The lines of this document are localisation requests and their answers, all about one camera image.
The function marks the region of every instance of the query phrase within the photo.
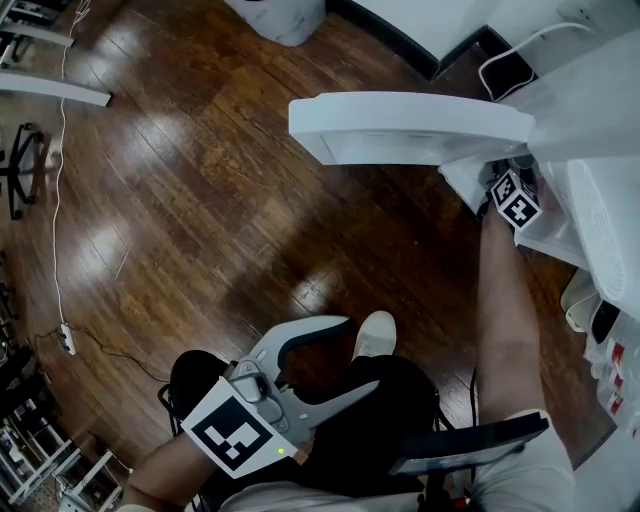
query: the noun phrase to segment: refrigerator door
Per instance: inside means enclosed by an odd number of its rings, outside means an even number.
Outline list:
[[[513,107],[437,94],[346,92],[289,104],[289,133],[325,165],[497,160],[534,129]]]

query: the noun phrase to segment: shoe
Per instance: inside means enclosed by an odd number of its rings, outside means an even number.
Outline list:
[[[363,322],[352,361],[356,357],[390,356],[396,348],[396,322],[390,313],[376,311]]]

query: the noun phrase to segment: black chair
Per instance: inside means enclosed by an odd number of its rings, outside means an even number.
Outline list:
[[[44,141],[44,135],[42,132],[32,132],[27,139],[20,144],[20,138],[22,131],[31,131],[32,125],[30,123],[21,124],[18,128],[18,133],[13,141],[13,148],[11,149],[11,156],[9,157],[9,166],[0,169],[0,176],[6,176],[7,188],[9,193],[9,213],[11,214],[11,220],[20,220],[22,218],[22,211],[15,209],[14,192],[18,194],[22,202],[25,204],[34,204],[36,202],[35,196],[27,196],[20,184],[20,162],[24,157],[27,149],[29,148],[31,141],[35,144],[42,144]],[[4,161],[4,151],[0,152],[0,162]],[[2,195],[2,185],[0,185],[0,195]]]

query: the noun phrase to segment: black baseboard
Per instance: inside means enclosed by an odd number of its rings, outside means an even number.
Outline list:
[[[462,41],[442,60],[438,60],[400,29],[353,0],[327,0],[327,9],[382,41],[429,81],[436,79],[475,44],[479,45],[489,58],[511,49],[502,37],[485,25]],[[532,73],[533,70],[525,60],[518,53],[514,53],[487,66],[483,76],[493,91],[494,98],[498,98],[514,85],[528,80]]]

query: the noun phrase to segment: white trash bin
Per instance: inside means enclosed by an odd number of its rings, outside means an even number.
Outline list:
[[[325,0],[225,0],[253,29],[284,46],[304,43],[327,16]]]

